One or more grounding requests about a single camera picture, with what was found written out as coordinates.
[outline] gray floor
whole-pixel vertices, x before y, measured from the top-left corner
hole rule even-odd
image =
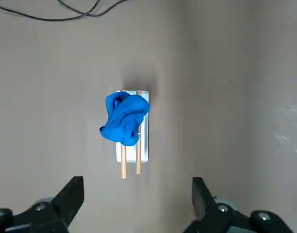
[[[122,87],[153,98],[149,163],[126,180],[98,132]],[[67,23],[0,12],[0,207],[19,213],[73,175],[86,200],[71,232],[182,232],[192,176],[297,232],[297,0],[132,0]]]

